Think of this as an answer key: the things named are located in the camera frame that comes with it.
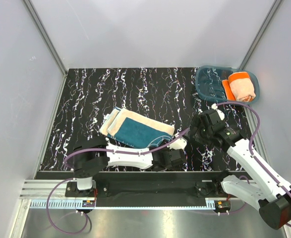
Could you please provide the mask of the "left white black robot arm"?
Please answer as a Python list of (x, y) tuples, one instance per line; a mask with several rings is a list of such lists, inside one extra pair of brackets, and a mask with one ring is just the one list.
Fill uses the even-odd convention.
[(154, 146), (144, 149), (126, 148), (113, 145), (104, 137), (97, 137), (86, 145), (74, 148), (72, 161), (76, 190), (82, 196), (89, 196), (96, 188), (93, 176), (104, 168), (113, 166), (134, 167), (141, 170), (160, 172), (172, 170), (186, 162), (187, 140), (180, 137), (172, 143), (164, 140), (163, 148)]

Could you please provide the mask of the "orange Doraemon towel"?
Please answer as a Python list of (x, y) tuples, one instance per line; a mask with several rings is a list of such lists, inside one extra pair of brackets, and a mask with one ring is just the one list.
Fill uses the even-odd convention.
[(227, 100), (251, 102), (255, 99), (255, 88), (248, 72), (232, 73), (228, 79), (222, 81)]

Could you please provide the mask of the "teal Doraemon towel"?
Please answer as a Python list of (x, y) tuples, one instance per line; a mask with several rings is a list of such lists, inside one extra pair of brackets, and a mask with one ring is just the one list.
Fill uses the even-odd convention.
[(158, 147), (163, 141), (171, 141), (175, 128), (136, 112), (113, 108), (106, 116), (99, 132), (120, 143), (137, 149)]

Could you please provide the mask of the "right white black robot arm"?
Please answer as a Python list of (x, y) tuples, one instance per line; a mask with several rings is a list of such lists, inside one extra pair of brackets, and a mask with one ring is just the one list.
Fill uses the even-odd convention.
[(252, 143), (234, 125), (227, 125), (224, 113), (210, 109), (196, 114), (189, 127), (189, 138), (214, 145), (235, 159), (256, 182), (251, 185), (223, 172), (212, 183), (216, 196), (233, 195), (256, 209), (262, 220), (278, 230), (291, 220), (291, 183), (282, 178), (252, 149)]

